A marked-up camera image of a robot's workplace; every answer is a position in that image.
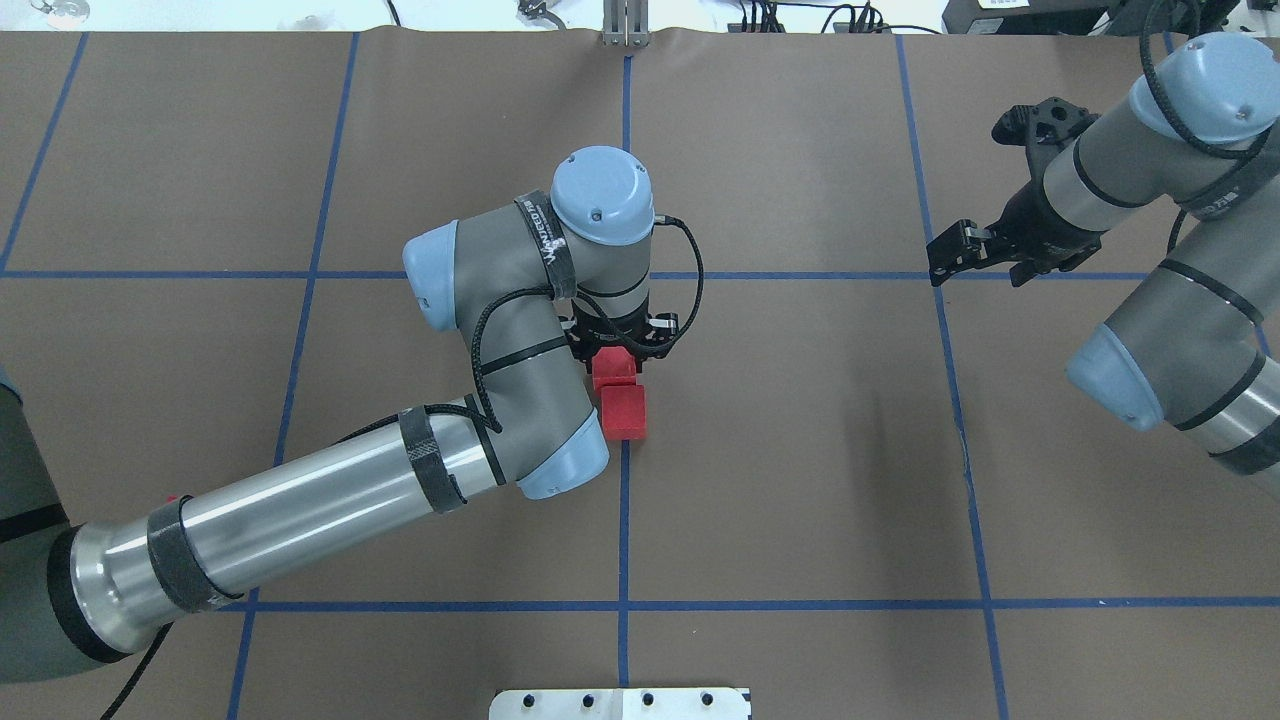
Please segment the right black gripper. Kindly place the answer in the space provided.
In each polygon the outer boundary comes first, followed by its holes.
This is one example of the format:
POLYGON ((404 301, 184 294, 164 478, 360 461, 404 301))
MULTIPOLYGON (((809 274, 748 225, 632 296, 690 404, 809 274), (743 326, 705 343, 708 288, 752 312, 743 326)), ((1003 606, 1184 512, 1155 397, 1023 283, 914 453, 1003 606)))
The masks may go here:
POLYGON ((1010 197, 995 224, 956 220, 927 243, 931 286, 993 261, 1011 263, 1010 282, 1020 287, 1039 275, 1074 270, 1101 250, 1101 237, 1064 220, 1032 179, 1010 197))

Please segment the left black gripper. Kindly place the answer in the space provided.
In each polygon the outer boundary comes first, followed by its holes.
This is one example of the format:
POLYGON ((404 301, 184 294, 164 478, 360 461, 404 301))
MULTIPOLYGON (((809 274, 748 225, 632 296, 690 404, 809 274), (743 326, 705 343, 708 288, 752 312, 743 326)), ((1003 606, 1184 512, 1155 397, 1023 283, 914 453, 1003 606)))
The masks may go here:
POLYGON ((608 347, 626 348, 635 363, 663 359, 681 331, 678 314, 650 314, 648 305, 620 318, 602 318, 573 305, 572 316, 564 319, 564 337, 571 354, 581 363, 608 347))

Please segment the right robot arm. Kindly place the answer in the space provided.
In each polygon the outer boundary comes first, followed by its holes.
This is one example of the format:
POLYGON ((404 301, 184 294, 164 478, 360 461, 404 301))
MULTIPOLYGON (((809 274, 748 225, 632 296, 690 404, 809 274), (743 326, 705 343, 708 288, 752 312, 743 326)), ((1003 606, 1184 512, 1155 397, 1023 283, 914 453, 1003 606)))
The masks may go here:
POLYGON ((1135 430, 1169 424, 1277 493, 1277 360, 1254 334, 1277 310, 1277 58, 1247 35, 1192 37, 1094 114, 1060 97, 1011 106, 995 142, 1029 178, 989 225, 925 247, 931 282, 1009 264, 1019 287, 1073 272, 1157 199, 1178 205, 1157 266, 1096 327, 1069 380, 1135 430))

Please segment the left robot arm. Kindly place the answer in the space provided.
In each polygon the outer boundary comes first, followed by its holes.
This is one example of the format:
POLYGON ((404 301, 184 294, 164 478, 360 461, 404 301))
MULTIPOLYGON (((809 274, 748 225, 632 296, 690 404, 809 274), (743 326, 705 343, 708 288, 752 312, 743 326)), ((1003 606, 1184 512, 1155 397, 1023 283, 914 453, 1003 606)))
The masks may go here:
POLYGON ((613 146, 571 152, 548 192, 408 241, 428 324, 458 332, 474 392, 415 405, 314 454, 145 518, 70 524, 14 383, 3 379, 3 682, 118 662, 160 630, 500 486, 549 498, 609 461, 582 365, 660 356, 681 336, 648 311, 652 177, 613 146))

